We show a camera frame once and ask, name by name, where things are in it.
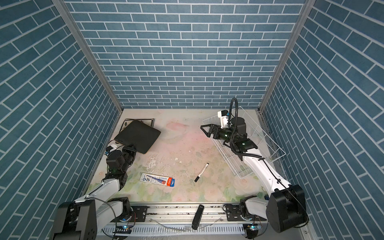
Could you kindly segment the dark plate orange rim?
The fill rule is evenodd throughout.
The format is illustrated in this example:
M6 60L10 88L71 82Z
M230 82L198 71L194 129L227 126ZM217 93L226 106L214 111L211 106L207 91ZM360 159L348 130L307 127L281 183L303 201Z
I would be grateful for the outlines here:
M161 131L139 120L133 120L115 136L114 140L126 147L133 145L137 152L146 154L160 134Z

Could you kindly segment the black white marker pen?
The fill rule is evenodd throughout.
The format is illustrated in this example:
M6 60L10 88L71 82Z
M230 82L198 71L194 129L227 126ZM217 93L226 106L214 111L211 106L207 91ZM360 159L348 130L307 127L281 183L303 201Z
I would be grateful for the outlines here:
M203 169L198 174L198 176L195 178L195 180L194 180L195 183L201 178L201 176L203 175L203 173L205 172L205 170L207 169L208 166L209 166L209 163L206 163L205 166L203 167Z

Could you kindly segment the dark patterned plate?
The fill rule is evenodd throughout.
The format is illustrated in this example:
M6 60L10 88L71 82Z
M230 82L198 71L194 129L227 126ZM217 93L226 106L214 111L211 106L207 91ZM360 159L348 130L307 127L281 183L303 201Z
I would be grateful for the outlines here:
M154 127L154 124L155 124L155 119L130 119L130 118L127 118L127 119L124 119L121 127L120 127L120 130L119 132L121 132L123 129L125 129L131 122L133 121L139 121L139 122L142 122L150 127Z

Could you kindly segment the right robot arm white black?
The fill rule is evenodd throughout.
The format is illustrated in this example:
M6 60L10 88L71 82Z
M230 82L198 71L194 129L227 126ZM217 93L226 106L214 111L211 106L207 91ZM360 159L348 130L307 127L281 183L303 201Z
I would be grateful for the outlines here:
M258 197L241 199L239 208L243 218L266 219L277 233L308 224L304 190L299 185L291 185L265 160L258 146L248 137L243 118L229 120L225 117L222 125L208 124L200 128L208 138L220 140L230 148L254 172L267 192L267 200Z

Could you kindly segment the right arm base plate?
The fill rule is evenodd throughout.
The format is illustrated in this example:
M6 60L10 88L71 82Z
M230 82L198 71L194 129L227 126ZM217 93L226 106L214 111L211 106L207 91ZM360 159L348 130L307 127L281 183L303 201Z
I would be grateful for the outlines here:
M224 204L223 211L227 217L228 222L240 221L266 221L266 206L260 204L250 204L247 206L245 203L239 205Z

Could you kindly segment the aluminium rail frame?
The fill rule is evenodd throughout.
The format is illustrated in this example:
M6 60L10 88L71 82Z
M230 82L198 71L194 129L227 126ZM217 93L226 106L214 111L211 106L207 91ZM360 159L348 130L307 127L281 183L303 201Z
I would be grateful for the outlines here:
M108 225L115 227L114 235L110 238L112 240L124 240L127 236L115 236L120 230L131 230L136 225L151 225L159 224L164 225L190 225L192 227L192 221L199 204L145 204L133 206L148 206L147 217L145 222L139 223L127 223L119 222L117 224L110 222ZM228 222L225 212L222 209L222 204L203 204L205 207L199 226L211 225L211 224L242 224L245 230L243 235L249 240L259 240L265 231L271 230L268 220L266 221L240 221L240 222Z

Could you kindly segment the black remote control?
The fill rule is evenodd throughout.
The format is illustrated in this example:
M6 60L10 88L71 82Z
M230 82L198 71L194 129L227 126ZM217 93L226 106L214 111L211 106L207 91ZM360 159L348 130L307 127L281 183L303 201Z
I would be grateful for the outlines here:
M192 229L193 230L197 230L198 229L200 221L202 219L202 215L203 215L204 209L205 209L205 207L203 205L199 205L198 206L198 209L197 209L197 211L195 213L195 216L194 216L194 219L192 221Z

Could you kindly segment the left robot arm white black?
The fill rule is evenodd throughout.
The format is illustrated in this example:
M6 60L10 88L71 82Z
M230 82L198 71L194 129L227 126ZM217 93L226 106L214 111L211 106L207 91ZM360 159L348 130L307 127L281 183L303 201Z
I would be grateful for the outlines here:
M110 222L129 223L135 216L127 197L115 198L127 181L127 170L136 157L134 145L107 147L108 172L94 190L72 202L62 203L51 230L51 240L94 240Z

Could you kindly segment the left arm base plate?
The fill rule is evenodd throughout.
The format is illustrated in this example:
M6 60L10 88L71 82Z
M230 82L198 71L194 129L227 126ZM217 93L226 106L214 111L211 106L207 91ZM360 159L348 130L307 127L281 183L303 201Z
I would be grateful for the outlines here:
M147 217L148 206L133 206L130 210L124 210L123 213L118 216L120 222L143 223Z

